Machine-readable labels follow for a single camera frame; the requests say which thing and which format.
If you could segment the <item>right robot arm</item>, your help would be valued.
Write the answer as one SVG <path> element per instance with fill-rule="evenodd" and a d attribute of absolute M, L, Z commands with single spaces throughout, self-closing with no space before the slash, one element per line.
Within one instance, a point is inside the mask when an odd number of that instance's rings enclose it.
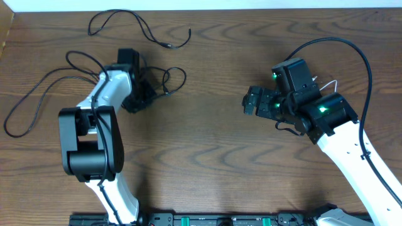
<path fill-rule="evenodd" d="M 337 165 L 361 199 L 373 225 L 401 225 L 401 206 L 390 194 L 401 183 L 374 149 L 359 135 L 361 121 L 343 96 L 322 95 L 305 60 L 292 58 L 272 68 L 276 88 L 251 86 L 242 106 L 247 115 L 293 125 Z"/>

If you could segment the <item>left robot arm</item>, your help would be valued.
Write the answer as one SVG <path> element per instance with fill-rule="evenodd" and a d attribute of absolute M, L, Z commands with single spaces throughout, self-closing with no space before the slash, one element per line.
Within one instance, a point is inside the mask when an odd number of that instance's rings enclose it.
<path fill-rule="evenodd" d="M 114 225 L 146 225 L 138 199 L 122 173 L 124 146 L 117 113 L 137 113 L 155 95 L 140 79 L 140 54 L 121 48 L 117 62 L 101 66 L 99 81 L 76 107 L 58 115 L 63 169 L 85 183 L 98 197 Z"/>

